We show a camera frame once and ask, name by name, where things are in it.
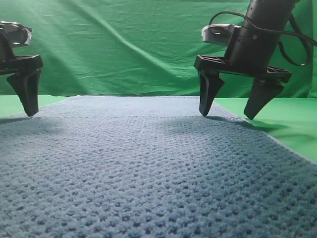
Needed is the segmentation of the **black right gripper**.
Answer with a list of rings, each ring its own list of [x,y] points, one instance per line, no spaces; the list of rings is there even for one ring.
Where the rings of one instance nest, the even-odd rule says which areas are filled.
[[[292,14],[294,0],[252,0],[239,31],[226,46],[224,56],[198,55],[194,67],[200,80],[199,112],[207,116],[211,105],[224,85],[220,73],[255,78],[244,108],[248,119],[255,116],[284,89],[291,73],[269,66],[280,35]]]

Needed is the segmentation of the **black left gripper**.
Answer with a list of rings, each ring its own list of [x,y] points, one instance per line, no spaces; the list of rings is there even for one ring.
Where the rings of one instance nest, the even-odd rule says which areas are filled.
[[[13,48],[0,33],[0,74],[16,72],[7,82],[19,97],[26,115],[32,117],[39,111],[38,85],[43,61],[40,55],[16,56]]]

